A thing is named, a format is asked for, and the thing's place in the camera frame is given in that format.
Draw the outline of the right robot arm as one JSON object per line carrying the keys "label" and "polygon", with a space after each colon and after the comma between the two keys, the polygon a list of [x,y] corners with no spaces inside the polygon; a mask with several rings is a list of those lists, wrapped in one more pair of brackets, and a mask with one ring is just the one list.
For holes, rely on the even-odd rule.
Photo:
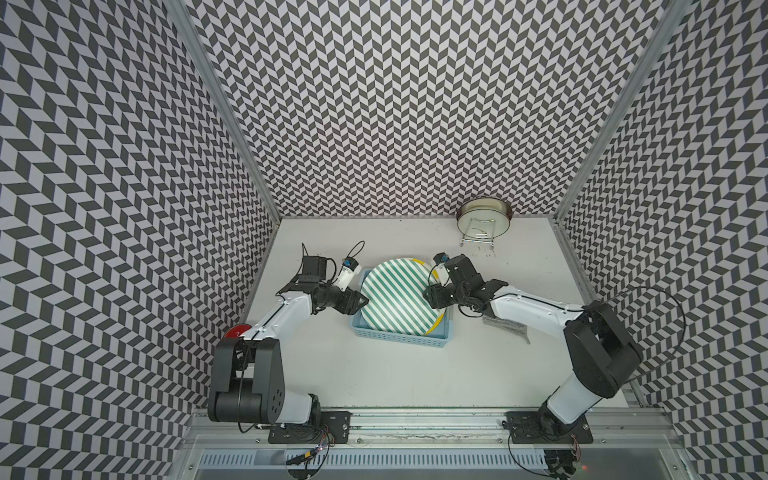
{"label": "right robot arm", "polygon": [[508,282],[484,280],[464,254],[440,252],[423,297],[433,309],[466,307],[482,318],[538,330],[564,342],[570,376],[537,411],[536,426],[547,440],[571,433],[588,410],[614,397],[642,360],[642,349],[603,301],[586,306],[524,292]]}

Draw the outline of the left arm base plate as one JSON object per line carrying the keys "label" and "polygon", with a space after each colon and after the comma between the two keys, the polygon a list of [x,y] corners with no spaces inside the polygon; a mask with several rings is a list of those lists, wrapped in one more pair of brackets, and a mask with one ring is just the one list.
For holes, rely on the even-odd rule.
{"label": "left arm base plate", "polygon": [[305,424],[279,424],[270,428],[269,444],[309,445],[329,441],[332,445],[348,442],[352,413],[346,410],[323,410],[318,420]]}

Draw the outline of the green striped plate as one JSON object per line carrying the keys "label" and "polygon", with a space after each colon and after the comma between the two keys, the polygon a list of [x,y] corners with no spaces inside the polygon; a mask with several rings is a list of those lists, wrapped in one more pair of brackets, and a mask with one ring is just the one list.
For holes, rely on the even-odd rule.
{"label": "green striped plate", "polygon": [[369,298],[361,310],[366,326],[384,333],[423,336],[442,310],[430,308],[422,296],[431,268],[413,258],[396,258],[371,269],[361,283],[361,293]]}

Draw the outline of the yellow striped plate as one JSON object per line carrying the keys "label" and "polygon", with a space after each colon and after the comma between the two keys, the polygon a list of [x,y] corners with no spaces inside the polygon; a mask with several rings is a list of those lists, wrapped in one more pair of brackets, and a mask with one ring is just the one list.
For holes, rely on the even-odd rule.
{"label": "yellow striped plate", "polygon": [[[422,260],[413,258],[413,261],[424,267],[427,267],[427,263]],[[438,273],[435,273],[434,271],[431,271],[428,274],[429,285],[431,285],[431,281],[433,281],[434,284],[442,285],[440,275]],[[446,311],[447,311],[446,308],[443,308],[442,310],[439,311],[439,315],[437,316],[437,319],[435,320],[433,325],[425,333],[423,333],[423,336],[428,336],[432,334],[440,326],[440,324],[443,322],[443,319],[446,316]]]}

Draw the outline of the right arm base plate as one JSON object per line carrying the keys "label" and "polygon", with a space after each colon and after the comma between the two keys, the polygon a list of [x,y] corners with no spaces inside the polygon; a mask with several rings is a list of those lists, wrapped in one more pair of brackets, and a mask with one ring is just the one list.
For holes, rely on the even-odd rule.
{"label": "right arm base plate", "polygon": [[543,411],[507,411],[502,423],[514,444],[573,445],[592,444],[594,437],[586,416],[564,424]]}

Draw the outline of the grey microfibre cloth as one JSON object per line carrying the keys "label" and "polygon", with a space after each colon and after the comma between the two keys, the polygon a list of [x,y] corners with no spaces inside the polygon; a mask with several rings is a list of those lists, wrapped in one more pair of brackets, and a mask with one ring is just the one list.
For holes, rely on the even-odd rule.
{"label": "grey microfibre cloth", "polygon": [[522,338],[527,344],[530,343],[530,339],[528,336],[528,327],[520,322],[500,319],[496,317],[488,317],[488,316],[483,316],[482,322],[487,326],[491,326],[494,328],[504,330],[508,333],[512,333]]}

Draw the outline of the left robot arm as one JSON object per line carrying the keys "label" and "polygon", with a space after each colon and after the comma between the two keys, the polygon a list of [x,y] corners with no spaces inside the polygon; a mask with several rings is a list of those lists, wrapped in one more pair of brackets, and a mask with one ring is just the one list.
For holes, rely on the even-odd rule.
{"label": "left robot arm", "polygon": [[277,294],[275,306],[259,321],[238,325],[214,351],[207,412],[214,422],[244,426],[302,425],[317,428],[321,407],[316,395],[286,387],[281,342],[310,316],[327,308],[354,315],[369,299],[350,287],[362,267],[346,261],[327,281],[303,269]]}

